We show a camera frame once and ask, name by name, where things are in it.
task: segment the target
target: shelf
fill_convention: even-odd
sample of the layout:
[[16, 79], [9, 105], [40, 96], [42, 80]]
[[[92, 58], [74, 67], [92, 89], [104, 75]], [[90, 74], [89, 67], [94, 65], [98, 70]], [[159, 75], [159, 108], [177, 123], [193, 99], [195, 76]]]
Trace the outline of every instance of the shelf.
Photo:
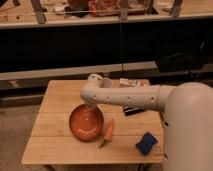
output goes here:
[[48, 9], [45, 13], [46, 23], [38, 24], [36, 20], [31, 1], [22, 0], [21, 5], [15, 7], [12, 0], [8, 0], [0, 8], [0, 28], [29, 28], [29, 27], [52, 27], [52, 26], [73, 26], [73, 25], [94, 25], [94, 24], [115, 24], [115, 23], [132, 23], [132, 22], [151, 22], [164, 20], [194, 19], [213, 17], [212, 0], [184, 0], [183, 7], [178, 18], [173, 18], [159, 7], [159, 1], [167, 2], [170, 0], [156, 0], [154, 8], [158, 14], [154, 15], [129, 15], [127, 20], [121, 20], [119, 16], [93, 17], [90, 14], [82, 18], [65, 17], [56, 15], [53, 11], [53, 0], [40, 0], [42, 7]]

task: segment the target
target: table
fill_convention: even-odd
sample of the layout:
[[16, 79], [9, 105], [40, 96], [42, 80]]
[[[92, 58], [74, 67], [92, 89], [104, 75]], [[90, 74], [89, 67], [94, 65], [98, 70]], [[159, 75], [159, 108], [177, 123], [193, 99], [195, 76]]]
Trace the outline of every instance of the table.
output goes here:
[[[129, 164], [161, 163], [163, 129], [158, 112], [145, 111], [126, 117], [121, 106], [98, 105], [104, 115], [104, 129], [115, 121], [112, 141], [99, 149], [102, 141], [85, 143], [77, 140], [69, 129], [72, 110], [82, 104], [79, 91], [83, 80], [50, 81], [25, 152], [22, 164]], [[149, 131], [158, 140], [152, 151], [143, 156], [135, 144]]]

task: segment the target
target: carrot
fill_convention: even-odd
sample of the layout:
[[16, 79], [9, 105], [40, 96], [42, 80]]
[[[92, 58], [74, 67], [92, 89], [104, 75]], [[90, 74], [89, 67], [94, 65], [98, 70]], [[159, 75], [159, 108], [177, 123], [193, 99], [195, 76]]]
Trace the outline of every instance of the carrot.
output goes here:
[[112, 138], [112, 133], [113, 133], [113, 129], [114, 129], [114, 119], [112, 119], [106, 128], [106, 131], [104, 133], [104, 139], [103, 142], [101, 143], [101, 145], [99, 146], [99, 148], [103, 147], [106, 143], [108, 143], [111, 138]]

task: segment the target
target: orange bowl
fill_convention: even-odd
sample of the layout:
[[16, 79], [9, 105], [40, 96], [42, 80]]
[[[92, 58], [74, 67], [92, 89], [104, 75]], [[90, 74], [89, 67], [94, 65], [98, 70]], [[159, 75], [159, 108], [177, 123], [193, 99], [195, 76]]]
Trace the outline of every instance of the orange bowl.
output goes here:
[[85, 104], [75, 108], [69, 119], [71, 132], [82, 141], [91, 141], [97, 138], [102, 132], [103, 123], [104, 119], [100, 109]]

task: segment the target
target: sponge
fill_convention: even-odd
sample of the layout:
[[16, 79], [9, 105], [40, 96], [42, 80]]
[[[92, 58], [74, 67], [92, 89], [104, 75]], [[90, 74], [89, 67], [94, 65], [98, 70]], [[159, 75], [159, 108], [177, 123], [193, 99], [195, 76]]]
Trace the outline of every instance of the sponge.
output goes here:
[[157, 142], [157, 139], [151, 133], [147, 132], [135, 146], [145, 156], [149, 154], [153, 145], [155, 145]]

